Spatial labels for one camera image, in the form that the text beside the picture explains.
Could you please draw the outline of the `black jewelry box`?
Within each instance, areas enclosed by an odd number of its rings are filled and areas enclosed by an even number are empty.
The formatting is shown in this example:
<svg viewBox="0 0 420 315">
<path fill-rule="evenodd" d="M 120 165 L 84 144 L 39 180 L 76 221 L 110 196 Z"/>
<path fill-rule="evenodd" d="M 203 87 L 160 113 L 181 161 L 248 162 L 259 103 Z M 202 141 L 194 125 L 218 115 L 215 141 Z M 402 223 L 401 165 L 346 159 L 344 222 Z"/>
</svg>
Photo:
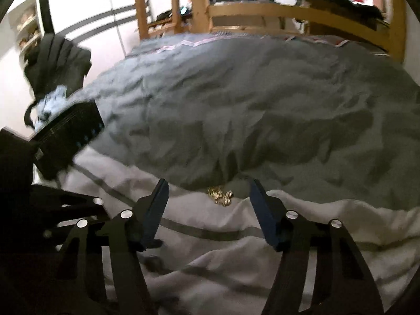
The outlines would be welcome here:
<svg viewBox="0 0 420 315">
<path fill-rule="evenodd" d="M 46 180 L 67 169 L 73 157 L 105 128 L 95 101 L 76 102 L 59 112 L 31 138 L 34 164 Z"/>
</svg>

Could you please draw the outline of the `light blue shirt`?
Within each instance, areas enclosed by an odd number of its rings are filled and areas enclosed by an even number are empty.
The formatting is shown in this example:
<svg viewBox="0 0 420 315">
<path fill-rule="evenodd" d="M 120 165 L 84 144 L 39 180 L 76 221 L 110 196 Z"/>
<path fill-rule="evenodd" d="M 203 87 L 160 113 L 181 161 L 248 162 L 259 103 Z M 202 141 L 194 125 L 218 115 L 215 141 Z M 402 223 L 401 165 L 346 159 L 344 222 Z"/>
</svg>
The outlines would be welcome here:
<svg viewBox="0 0 420 315">
<path fill-rule="evenodd" d="M 34 129 L 38 131 L 41 127 L 47 124 L 52 118 L 59 114 L 67 105 L 67 87 L 65 85 L 58 85 L 54 91 L 49 92 L 36 105 L 36 121 Z"/>
</svg>

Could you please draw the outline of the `wooden ladder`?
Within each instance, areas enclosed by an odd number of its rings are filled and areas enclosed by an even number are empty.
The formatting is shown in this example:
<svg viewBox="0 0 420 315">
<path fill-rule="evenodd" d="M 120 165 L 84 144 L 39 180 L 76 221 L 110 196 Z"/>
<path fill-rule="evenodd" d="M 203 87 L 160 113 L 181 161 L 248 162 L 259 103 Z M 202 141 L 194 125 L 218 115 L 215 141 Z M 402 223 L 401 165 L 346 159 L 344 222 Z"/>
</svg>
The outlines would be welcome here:
<svg viewBox="0 0 420 315">
<path fill-rule="evenodd" d="M 135 0 L 140 40 L 182 33 L 179 0 Z"/>
</svg>

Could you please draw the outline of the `pile of dark clothes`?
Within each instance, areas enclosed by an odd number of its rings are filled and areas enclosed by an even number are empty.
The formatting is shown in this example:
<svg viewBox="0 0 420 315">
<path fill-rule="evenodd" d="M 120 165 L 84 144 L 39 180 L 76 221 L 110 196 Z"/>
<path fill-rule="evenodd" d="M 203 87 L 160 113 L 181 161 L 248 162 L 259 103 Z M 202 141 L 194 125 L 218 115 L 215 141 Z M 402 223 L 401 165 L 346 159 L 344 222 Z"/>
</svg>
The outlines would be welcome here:
<svg viewBox="0 0 420 315">
<path fill-rule="evenodd" d="M 323 10 L 374 30 L 377 28 L 377 21 L 384 21 L 384 16 L 377 7 L 355 4 L 350 0 L 296 0 L 295 6 Z"/>
</svg>

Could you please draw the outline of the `small gold chain jewelry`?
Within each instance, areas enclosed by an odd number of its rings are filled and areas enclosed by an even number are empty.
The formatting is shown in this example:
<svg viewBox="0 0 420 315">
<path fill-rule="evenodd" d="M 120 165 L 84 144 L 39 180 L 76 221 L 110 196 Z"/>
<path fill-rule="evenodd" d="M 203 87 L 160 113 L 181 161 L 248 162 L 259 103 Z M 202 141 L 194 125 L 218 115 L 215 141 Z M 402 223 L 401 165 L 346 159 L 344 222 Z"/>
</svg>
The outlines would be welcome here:
<svg viewBox="0 0 420 315">
<path fill-rule="evenodd" d="M 234 192 L 231 190 L 223 191 L 221 186 L 214 186 L 207 190 L 208 196 L 214 201 L 216 205 L 228 207 L 231 205 L 231 199 L 234 197 Z"/>
</svg>

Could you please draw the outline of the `white sliding wardrobe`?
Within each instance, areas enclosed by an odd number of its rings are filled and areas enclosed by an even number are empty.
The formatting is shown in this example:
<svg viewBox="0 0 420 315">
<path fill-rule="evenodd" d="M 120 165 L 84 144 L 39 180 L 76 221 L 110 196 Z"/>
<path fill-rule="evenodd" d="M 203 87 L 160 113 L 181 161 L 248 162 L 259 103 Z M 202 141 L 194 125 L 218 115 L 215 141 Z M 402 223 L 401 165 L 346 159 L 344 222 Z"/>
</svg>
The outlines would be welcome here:
<svg viewBox="0 0 420 315">
<path fill-rule="evenodd" d="M 85 84 L 139 45 L 135 0 L 39 0 L 46 26 L 91 52 Z"/>
</svg>

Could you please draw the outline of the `grey striped duvet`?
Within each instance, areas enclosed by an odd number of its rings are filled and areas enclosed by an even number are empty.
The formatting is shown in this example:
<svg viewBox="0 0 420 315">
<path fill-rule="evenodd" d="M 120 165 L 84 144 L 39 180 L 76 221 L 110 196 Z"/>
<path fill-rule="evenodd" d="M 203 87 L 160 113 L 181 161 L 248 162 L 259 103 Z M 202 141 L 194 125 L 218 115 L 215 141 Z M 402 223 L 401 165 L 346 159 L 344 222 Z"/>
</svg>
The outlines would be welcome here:
<svg viewBox="0 0 420 315">
<path fill-rule="evenodd" d="M 171 36 L 65 108 L 91 100 L 105 128 L 55 185 L 111 220 L 167 181 L 161 245 L 137 255 L 156 314 L 264 314 L 281 254 L 251 179 L 308 220 L 342 221 L 384 314 L 419 313 L 419 85 L 387 54 L 331 37 Z"/>
</svg>

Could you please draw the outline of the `wooden bed frame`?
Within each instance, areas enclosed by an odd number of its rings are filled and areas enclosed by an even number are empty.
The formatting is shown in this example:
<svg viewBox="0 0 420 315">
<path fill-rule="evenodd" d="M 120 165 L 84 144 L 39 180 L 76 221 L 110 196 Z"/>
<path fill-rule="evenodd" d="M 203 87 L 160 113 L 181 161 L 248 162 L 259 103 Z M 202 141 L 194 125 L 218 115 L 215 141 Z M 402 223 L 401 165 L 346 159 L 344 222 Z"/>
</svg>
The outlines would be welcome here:
<svg viewBox="0 0 420 315">
<path fill-rule="evenodd" d="M 384 51 L 399 63 L 404 61 L 407 40 L 406 0 L 390 0 L 392 15 L 387 31 L 375 31 L 356 21 L 330 12 L 306 7 L 260 2 L 229 2 L 211 6 L 208 0 L 192 0 L 194 33 L 211 31 L 238 31 L 248 33 L 280 33 L 280 30 L 257 26 L 214 26 L 213 18 L 226 16 L 283 17 L 313 21 L 344 31 L 367 41 Z"/>
</svg>

